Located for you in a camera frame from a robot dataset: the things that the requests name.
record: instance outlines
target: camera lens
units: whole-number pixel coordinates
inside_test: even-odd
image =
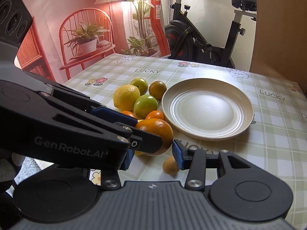
[[[20,28],[18,29],[18,32],[17,32],[18,38],[23,34],[23,32],[26,29],[26,26],[27,26],[27,22],[24,22],[23,24],[21,24],[21,26],[20,26]]]
[[[11,18],[11,20],[7,24],[7,33],[8,34],[12,33],[15,30],[15,28],[17,27],[17,25],[18,25],[18,23],[20,21],[20,18],[21,18],[21,13],[20,12],[15,13],[13,15],[13,17]]]
[[[11,8],[10,1],[6,1],[2,3],[2,5],[0,6],[0,24],[5,20],[5,18],[9,14],[10,8]]]

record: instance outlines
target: green plant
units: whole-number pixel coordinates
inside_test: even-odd
[[[77,46],[98,39],[98,36],[103,35],[105,32],[109,32],[108,29],[105,29],[100,26],[100,23],[95,24],[84,24],[79,22],[81,28],[68,30],[72,32],[73,38],[68,42],[64,43],[64,45],[68,45],[68,47],[72,47],[74,50]]]
[[[130,43],[130,48],[128,50],[123,50],[122,53],[126,55],[136,55],[136,56],[150,56],[148,53],[148,48],[146,48],[146,41],[150,39],[136,39],[135,37],[130,36],[127,41]],[[158,44],[152,43],[152,49],[157,47]]]
[[[153,44],[149,28],[148,22],[145,19],[145,16],[149,13],[151,7],[154,7],[153,4],[150,3],[150,0],[128,0],[131,1],[135,7],[135,13],[133,13],[132,17],[134,20],[138,21],[138,33],[141,39],[136,41],[134,37],[130,37],[127,39],[128,43],[130,43],[130,49],[125,50],[125,54],[131,55],[142,55],[142,56],[151,56],[156,52],[155,47],[157,44]]]

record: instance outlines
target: chair leg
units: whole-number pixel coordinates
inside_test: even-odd
[[[65,72],[66,72],[66,75],[67,75],[67,80],[70,80],[71,77],[70,77],[70,72],[69,72],[69,69],[65,69]]]

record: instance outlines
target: checkered tablecloth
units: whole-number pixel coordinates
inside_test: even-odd
[[[286,220],[297,229],[307,227],[307,99],[297,83],[224,67],[115,53],[65,85],[114,108],[115,89],[136,77],[144,78],[149,84],[163,81],[168,88],[185,79],[212,78],[245,92],[255,115],[243,134],[227,141],[210,142],[188,137],[173,127],[174,138],[182,140],[186,147],[196,146],[208,153],[228,149],[284,180],[294,193]],[[164,160],[171,154],[170,148],[156,157],[135,156],[129,170],[119,172],[121,181],[180,180],[184,183],[187,171],[172,177],[162,170]],[[92,170],[91,179],[95,184],[100,183],[98,170]],[[217,179],[215,170],[208,170],[206,179],[207,185],[213,183]]]

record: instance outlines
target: chair seat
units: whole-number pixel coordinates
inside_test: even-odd
[[[60,70],[68,69],[68,68],[74,67],[74,66],[76,66],[76,65],[79,65],[79,64],[81,64],[81,63],[84,63],[84,62],[86,62],[86,61],[92,60],[92,59],[94,59],[94,58],[96,58],[96,57],[98,57],[98,56],[101,56],[101,55],[105,54],[106,52],[108,52],[108,51],[110,51],[110,50],[112,50],[112,49],[114,49],[114,48],[115,48],[115,45],[112,44],[112,45],[111,45],[110,47],[108,47],[107,49],[104,49],[103,51],[100,51],[99,53],[96,53],[96,54],[94,54],[94,55],[91,55],[91,56],[88,57],[88,58],[82,58],[82,57],[81,57],[81,59],[74,59],[74,60],[68,62],[66,65],[60,67]]]
[[[246,11],[257,11],[257,0],[231,0],[232,6]]]

